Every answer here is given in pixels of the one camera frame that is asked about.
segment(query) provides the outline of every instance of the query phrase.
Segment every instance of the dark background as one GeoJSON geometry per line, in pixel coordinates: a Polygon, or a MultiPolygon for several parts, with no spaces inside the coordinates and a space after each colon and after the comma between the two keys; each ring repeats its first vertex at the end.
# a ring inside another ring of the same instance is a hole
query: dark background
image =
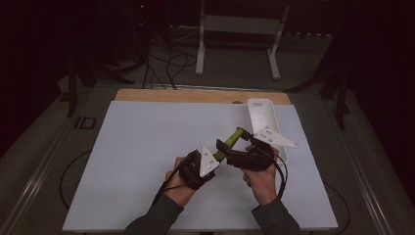
{"type": "MultiPolygon", "coordinates": [[[[86,44],[85,50],[102,50],[109,57],[117,54],[109,39],[113,32],[105,30],[105,21],[100,18],[100,6],[108,3],[1,2],[0,156],[61,95],[56,81],[68,74],[68,45],[74,38],[85,36],[82,33],[87,31],[90,34],[86,38],[92,38],[95,48],[88,48],[86,44]],[[94,30],[86,28],[91,25],[95,25],[94,30]]],[[[234,7],[235,4],[236,1],[212,0],[207,10],[241,16],[273,14],[264,10],[271,8],[261,8],[260,1],[254,3],[259,6],[257,10],[252,6],[234,7]]],[[[168,6],[173,26],[199,24],[199,1],[171,0],[168,6]]],[[[121,15],[129,17],[128,8],[125,11],[121,15]]],[[[302,36],[307,33],[335,35],[333,41],[351,66],[348,87],[355,92],[413,202],[414,16],[415,4],[410,0],[297,1],[292,4],[285,27],[285,33],[299,32],[302,36]],[[341,23],[344,27],[338,31],[341,23]]]]}

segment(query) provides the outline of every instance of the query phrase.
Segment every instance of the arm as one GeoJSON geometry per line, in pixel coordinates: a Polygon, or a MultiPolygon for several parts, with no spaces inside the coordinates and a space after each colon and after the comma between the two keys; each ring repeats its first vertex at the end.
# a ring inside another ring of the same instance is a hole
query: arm
{"type": "Polygon", "coordinates": [[[242,169],[244,180],[253,189],[259,206],[253,215],[265,235],[298,235],[300,227],[277,197],[275,187],[276,167],[272,164],[264,171],[242,169]]]}
{"type": "MultiPolygon", "coordinates": [[[[174,167],[178,167],[184,158],[177,158],[174,167]]],[[[172,171],[165,175],[168,179],[172,171]]],[[[155,205],[145,215],[132,221],[124,230],[127,235],[158,235],[166,234],[177,217],[183,212],[195,190],[187,187],[178,173],[172,176],[166,190],[155,205]]]]}

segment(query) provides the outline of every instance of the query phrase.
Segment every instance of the table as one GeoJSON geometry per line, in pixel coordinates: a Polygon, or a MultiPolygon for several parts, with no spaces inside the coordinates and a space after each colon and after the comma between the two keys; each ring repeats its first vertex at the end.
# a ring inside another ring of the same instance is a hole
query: table
{"type": "MultiPolygon", "coordinates": [[[[290,178],[283,203],[302,229],[337,227],[300,120],[286,94],[122,89],[109,107],[63,229],[108,232],[125,228],[147,211],[175,157],[202,144],[214,150],[215,138],[224,139],[235,126],[244,126],[245,105],[232,103],[245,103],[249,98],[282,104],[275,106],[280,131],[300,144],[286,149],[290,178]]],[[[235,148],[244,148],[243,144],[235,148]]],[[[250,213],[257,202],[242,172],[225,163],[215,172],[215,178],[198,191],[171,229],[258,229],[250,213]]]]}

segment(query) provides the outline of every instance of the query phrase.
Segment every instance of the white stand leg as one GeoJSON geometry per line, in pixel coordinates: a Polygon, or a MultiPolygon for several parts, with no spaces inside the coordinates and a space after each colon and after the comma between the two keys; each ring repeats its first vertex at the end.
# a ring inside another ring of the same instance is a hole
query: white stand leg
{"type": "Polygon", "coordinates": [[[280,71],[278,70],[277,60],[275,60],[275,54],[271,53],[271,49],[268,49],[268,59],[269,59],[269,66],[271,67],[272,79],[279,80],[280,71]]]}
{"type": "Polygon", "coordinates": [[[268,59],[269,59],[269,66],[271,67],[272,79],[279,80],[280,71],[278,70],[277,60],[275,59],[275,52],[277,51],[278,43],[280,42],[281,35],[283,34],[283,29],[285,25],[285,21],[288,16],[288,12],[290,11],[290,6],[286,6],[284,8],[283,17],[281,19],[280,25],[278,26],[278,31],[275,34],[274,44],[271,48],[268,49],[268,59]]]}
{"type": "Polygon", "coordinates": [[[201,0],[201,22],[199,26],[199,51],[196,61],[196,75],[204,73],[205,63],[205,0],[201,0]]]}

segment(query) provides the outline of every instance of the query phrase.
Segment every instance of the hand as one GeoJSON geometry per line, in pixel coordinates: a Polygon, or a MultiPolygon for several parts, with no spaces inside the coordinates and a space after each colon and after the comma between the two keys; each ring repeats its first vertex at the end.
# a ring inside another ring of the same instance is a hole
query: hand
{"type": "MultiPolygon", "coordinates": [[[[278,155],[277,149],[272,148],[272,150],[275,155],[278,155]]],[[[276,167],[274,164],[264,171],[251,171],[242,168],[241,171],[244,173],[245,182],[253,189],[255,199],[261,206],[267,205],[277,198],[275,188],[276,167]]]]}
{"type": "MultiPolygon", "coordinates": [[[[176,162],[174,163],[174,168],[178,167],[183,160],[184,158],[176,158],[176,162]]],[[[167,180],[168,177],[170,177],[172,173],[173,173],[172,170],[167,172],[165,174],[165,180],[167,180]]],[[[183,182],[183,180],[179,176],[179,171],[177,171],[173,175],[170,182],[165,186],[165,188],[171,188],[171,187],[177,187],[177,188],[168,189],[164,192],[164,194],[183,208],[189,203],[190,199],[196,192],[196,190],[191,189],[185,185],[185,182],[183,182]]]]}

